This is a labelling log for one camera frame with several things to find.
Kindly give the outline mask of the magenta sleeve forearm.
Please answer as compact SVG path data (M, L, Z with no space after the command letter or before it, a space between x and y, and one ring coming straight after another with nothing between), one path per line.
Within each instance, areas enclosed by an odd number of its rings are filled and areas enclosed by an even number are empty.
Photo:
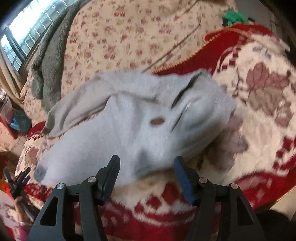
M32 223L27 223L24 221L20 221L18 224L18 231L20 234L20 241L27 241L28 235L31 231L33 224Z

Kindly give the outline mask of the person's left hand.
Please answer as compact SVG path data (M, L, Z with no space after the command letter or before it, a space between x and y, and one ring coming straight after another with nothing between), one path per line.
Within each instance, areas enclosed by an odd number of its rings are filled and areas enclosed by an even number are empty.
M29 216L25 213L24 209L21 207L22 197L19 196L15 199L14 207L18 215L18 222L23 226L31 226L33 223Z

